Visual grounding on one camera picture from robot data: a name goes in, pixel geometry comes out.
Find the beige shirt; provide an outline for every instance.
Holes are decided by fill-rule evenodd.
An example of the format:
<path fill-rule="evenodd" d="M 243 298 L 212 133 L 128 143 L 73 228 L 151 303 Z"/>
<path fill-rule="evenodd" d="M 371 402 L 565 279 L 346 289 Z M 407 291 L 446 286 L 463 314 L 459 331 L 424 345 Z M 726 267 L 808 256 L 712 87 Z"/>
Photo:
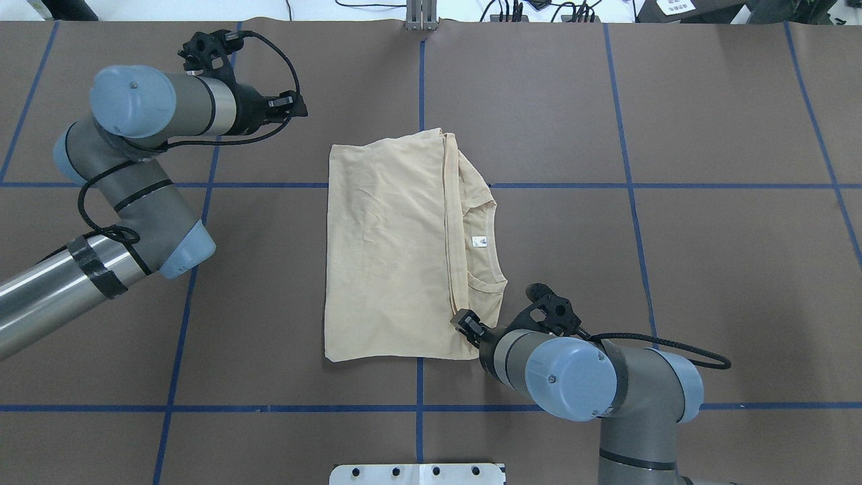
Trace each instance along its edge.
<path fill-rule="evenodd" d="M 451 133 L 334 145 L 326 357 L 476 358 L 449 320 L 470 308 L 497 324 L 506 279 L 497 261 L 496 210 Z"/>

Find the white bracket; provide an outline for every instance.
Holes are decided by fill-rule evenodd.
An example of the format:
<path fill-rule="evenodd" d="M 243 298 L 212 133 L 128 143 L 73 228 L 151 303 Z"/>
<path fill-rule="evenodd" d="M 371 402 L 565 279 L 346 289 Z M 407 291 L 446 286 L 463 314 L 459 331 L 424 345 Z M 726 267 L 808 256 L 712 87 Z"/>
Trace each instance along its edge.
<path fill-rule="evenodd" d="M 497 463 L 340 465 L 329 485 L 506 485 L 506 467 Z"/>
<path fill-rule="evenodd" d="M 437 30 L 437 0 L 407 0 L 407 30 Z"/>

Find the white floor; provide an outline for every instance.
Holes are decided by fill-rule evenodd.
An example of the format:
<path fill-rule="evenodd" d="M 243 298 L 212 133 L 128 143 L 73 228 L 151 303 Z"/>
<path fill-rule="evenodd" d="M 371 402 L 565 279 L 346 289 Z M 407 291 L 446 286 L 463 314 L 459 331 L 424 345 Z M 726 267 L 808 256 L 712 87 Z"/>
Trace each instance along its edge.
<path fill-rule="evenodd" d="M 404 0 L 342 0 L 343 3 L 402 3 Z M 643 0 L 602 0 L 596 6 L 596 13 L 603 22 L 631 22 L 634 19 L 631 2 L 637 8 Z M 256 16 L 267 16 L 288 20 L 285 0 L 87 0 L 101 20 L 106 21 L 183 21 L 183 20 L 246 20 Z M 395 8 L 348 8 L 334 0 L 290 0 L 294 20 L 375 20 L 383 18 L 404 18 L 404 9 Z M 482 15 L 485 0 L 438 0 L 438 15 L 462 22 L 475 22 Z M 530 22 L 548 22 L 556 7 L 547 7 L 540 12 L 529 4 L 524 6 L 524 14 Z M 565 7 L 560 14 L 570 13 Z M 489 11 L 496 14 L 499 8 L 494 5 Z M 851 24 L 860 24 L 860 9 L 851 9 L 839 2 L 830 10 L 832 17 L 839 17 Z M 745 16 L 738 21 L 744 22 Z M 27 0 L 0 0 L 0 20 L 41 20 L 39 14 L 30 7 Z"/>

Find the robotic arm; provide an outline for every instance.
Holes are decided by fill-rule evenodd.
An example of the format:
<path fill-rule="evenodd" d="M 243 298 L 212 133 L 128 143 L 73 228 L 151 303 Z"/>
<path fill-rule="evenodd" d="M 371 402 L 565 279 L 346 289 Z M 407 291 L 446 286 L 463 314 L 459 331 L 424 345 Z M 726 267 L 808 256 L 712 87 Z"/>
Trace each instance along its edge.
<path fill-rule="evenodd" d="M 591 336 L 569 300 L 551 288 L 536 283 L 527 296 L 533 304 L 509 326 L 488 328 L 470 310 L 460 310 L 452 323 L 479 349 L 485 372 L 503 385 L 558 418 L 602 420 L 599 485 L 718 485 L 679 475 L 676 427 L 694 419 L 703 403 L 695 364 L 724 369 L 728 359 L 639 334 Z M 536 310 L 543 320 L 531 316 Z M 616 338 L 671 345 L 721 363 L 621 347 L 610 342 Z"/>
<path fill-rule="evenodd" d="M 236 82 L 229 55 L 256 37 L 290 68 L 296 90 L 261 96 Z M 265 37 L 249 30 L 197 32 L 178 54 L 186 74 L 149 66 L 110 66 L 90 91 L 92 113 L 76 121 L 53 149 L 54 161 L 82 186 L 78 209 L 92 232 L 0 285 L 0 361 L 154 271 L 172 279 L 209 258 L 216 244 L 156 156 L 183 145 L 239 145 L 275 135 L 293 117 L 306 117 L 296 70 Z M 213 142 L 174 136 L 251 135 Z M 97 186 L 120 218 L 100 227 L 84 197 Z"/>

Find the white label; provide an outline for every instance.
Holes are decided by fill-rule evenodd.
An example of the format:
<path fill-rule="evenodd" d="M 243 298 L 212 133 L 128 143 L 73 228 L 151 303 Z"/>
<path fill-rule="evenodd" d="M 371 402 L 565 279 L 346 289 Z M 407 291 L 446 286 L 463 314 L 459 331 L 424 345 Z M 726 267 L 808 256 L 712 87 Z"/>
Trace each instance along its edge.
<path fill-rule="evenodd" d="M 691 0 L 656 0 L 656 3 L 666 16 L 675 16 L 695 9 Z"/>

